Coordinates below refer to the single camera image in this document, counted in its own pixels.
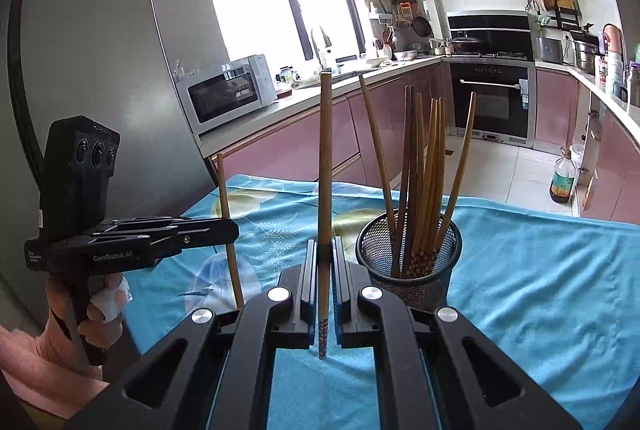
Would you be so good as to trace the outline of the pink sleeve left forearm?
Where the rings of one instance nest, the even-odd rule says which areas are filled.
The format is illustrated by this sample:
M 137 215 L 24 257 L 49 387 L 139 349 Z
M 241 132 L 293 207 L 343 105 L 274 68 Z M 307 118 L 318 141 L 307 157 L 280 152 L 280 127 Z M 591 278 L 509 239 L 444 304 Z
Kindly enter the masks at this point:
M 1 371 L 36 419 L 53 427 L 72 418 L 108 387 L 102 369 L 76 370 L 75 348 L 54 321 L 37 338 L 1 327 Z

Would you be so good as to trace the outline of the person's left hand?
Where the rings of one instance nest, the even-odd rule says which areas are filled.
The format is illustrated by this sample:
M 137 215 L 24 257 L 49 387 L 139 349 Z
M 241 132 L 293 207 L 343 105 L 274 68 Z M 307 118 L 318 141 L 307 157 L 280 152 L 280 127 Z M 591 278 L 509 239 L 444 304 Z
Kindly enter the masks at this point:
M 61 328 L 58 321 L 65 323 L 65 313 L 73 309 L 72 296 L 57 278 L 48 280 L 46 291 L 53 324 Z M 86 318 L 77 323 L 79 335 L 92 346 L 111 349 L 122 335 L 122 311 L 129 297 L 128 283 L 122 273 L 106 275 L 105 287 L 89 301 L 80 301 L 87 311 Z

